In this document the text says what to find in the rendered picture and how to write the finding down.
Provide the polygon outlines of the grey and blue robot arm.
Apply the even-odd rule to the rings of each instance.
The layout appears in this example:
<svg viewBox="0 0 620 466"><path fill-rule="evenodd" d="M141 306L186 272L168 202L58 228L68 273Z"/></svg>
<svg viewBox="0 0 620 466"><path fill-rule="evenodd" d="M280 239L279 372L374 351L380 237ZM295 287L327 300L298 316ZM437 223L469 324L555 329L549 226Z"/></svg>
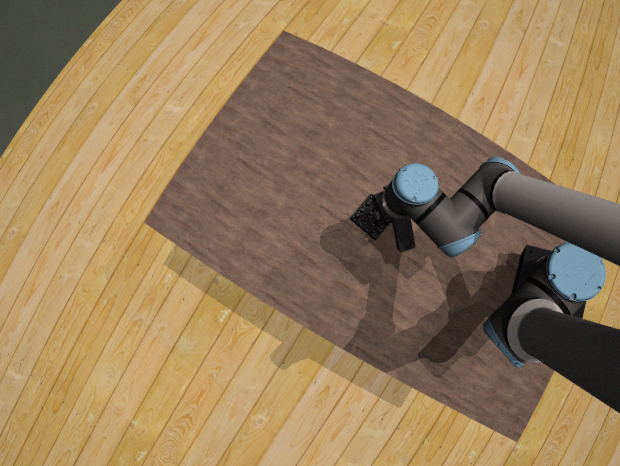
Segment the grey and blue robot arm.
<svg viewBox="0 0 620 466"><path fill-rule="evenodd" d="M450 199L429 167L397 172L382 206L400 252L415 248L412 219L437 248L458 256L495 211L567 241L531 264L482 329L516 368L542 362L620 413L620 329L573 316L603 288L602 258L620 266L620 204L521 175L501 157L484 162Z"/></svg>

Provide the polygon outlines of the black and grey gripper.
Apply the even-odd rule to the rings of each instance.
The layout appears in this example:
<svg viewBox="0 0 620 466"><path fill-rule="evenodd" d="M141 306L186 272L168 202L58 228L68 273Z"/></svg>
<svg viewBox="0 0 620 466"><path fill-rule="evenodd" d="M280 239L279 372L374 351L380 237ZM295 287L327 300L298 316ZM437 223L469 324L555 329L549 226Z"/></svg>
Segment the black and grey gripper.
<svg viewBox="0 0 620 466"><path fill-rule="evenodd" d="M383 193L384 191L374 194L374 196L371 199L373 206L375 208L374 210L375 210L375 214L377 217L377 220L375 221L376 228L384 228L385 225L389 226L392 224L391 216L386 213L386 211L384 210L382 206Z"/></svg>

